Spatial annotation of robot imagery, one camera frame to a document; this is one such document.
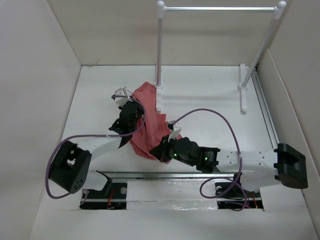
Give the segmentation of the red t shirt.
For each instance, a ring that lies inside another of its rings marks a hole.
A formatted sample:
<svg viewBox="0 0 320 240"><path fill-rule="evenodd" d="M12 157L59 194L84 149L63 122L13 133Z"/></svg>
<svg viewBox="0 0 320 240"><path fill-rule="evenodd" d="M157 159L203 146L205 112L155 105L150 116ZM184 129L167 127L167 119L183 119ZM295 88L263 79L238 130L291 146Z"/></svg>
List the red t shirt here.
<svg viewBox="0 0 320 240"><path fill-rule="evenodd" d="M150 150L161 143L162 137L170 134L166 114L156 111L156 89L153 84L143 83L133 92L133 97L144 106L146 120L144 123L142 119L138 120L137 127L142 124L143 127L133 134L130 144L136 155L145 159L156 160L150 154Z"/></svg>

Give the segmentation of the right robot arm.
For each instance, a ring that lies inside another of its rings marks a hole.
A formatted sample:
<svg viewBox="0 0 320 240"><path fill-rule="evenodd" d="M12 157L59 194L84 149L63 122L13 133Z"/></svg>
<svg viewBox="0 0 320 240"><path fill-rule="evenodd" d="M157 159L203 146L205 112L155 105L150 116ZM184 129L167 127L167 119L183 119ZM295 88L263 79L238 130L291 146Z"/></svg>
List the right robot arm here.
<svg viewBox="0 0 320 240"><path fill-rule="evenodd" d="M306 157L286 143L269 151L237 151L199 146L187 137L162 138L149 153L160 162L174 159L205 174L234 174L231 191L242 197L248 191L273 185L292 189L308 188Z"/></svg>

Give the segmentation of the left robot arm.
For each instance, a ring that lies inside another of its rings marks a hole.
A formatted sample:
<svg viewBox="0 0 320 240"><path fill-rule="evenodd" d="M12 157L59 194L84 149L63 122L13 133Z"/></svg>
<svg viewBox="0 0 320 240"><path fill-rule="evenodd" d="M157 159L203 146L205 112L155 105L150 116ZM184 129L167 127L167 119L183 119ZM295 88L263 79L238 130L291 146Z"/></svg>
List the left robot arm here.
<svg viewBox="0 0 320 240"><path fill-rule="evenodd" d="M55 199L49 187L52 181L66 190L67 195L80 190L94 191L100 198L107 198L111 194L112 179L99 171L90 171L91 161L119 149L126 145L133 134L142 129L138 120L145 121L147 112L144 106L132 97L119 106L118 119L104 134L84 134L85 139L79 143L73 139L80 138L73 135L64 139L53 150L46 167L45 189L48 196Z"/></svg>

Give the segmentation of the white clothes rack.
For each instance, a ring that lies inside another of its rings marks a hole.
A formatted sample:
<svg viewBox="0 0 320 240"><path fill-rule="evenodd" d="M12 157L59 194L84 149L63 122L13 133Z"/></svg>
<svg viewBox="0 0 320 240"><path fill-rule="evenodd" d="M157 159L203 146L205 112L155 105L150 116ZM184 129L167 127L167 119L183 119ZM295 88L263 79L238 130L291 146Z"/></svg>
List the white clothes rack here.
<svg viewBox="0 0 320 240"><path fill-rule="evenodd" d="M155 110L160 113L162 111L162 48L163 48L163 19L166 12L261 12L273 13L273 17L268 25L264 37L259 45L256 55L249 67L245 64L239 65L239 103L240 112L246 114L248 111L248 83L252 77L252 73L269 42L278 20L281 18L287 2L281 0L275 6L166 6L164 1L159 0L156 4L157 8L157 51L156 51L156 70L155 70Z"/></svg>

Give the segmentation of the aluminium front rail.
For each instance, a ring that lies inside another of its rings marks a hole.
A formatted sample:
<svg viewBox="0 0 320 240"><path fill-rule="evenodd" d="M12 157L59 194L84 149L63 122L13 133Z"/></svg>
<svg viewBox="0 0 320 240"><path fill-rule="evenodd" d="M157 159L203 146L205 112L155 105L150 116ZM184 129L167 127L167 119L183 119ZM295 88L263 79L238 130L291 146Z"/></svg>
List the aluminium front rail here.
<svg viewBox="0 0 320 240"><path fill-rule="evenodd" d="M142 180L202 180L207 179L198 173L134 173L134 172L103 172L112 179L111 189L107 195L95 190L82 192L80 208L83 210L127 210L127 185L130 181ZM200 185L203 194L215 196L222 193L231 184L226 175L223 179L209 181ZM242 206L247 209L262 209L262 197L259 192L242 192L234 186L231 191L217 200L218 209L239 210Z"/></svg>

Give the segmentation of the aluminium side rail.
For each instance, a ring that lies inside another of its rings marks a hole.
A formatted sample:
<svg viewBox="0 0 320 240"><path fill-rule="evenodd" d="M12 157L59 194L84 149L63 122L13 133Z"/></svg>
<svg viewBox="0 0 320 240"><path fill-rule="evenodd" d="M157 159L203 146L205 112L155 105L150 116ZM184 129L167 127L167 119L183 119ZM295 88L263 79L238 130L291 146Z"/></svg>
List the aluminium side rail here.
<svg viewBox="0 0 320 240"><path fill-rule="evenodd" d="M261 109L261 113L263 116L263 120L268 132L268 136L271 142L272 147L275 149L278 146L279 143L279 139L278 139L278 135L273 123L273 119L267 104L267 100L265 98L264 92L263 92L263 88L262 85L260 83L260 79L258 76L258 72L256 70L254 70L251 74L251 79L252 79L252 83L257 95L257 99L260 105L260 109Z"/></svg>

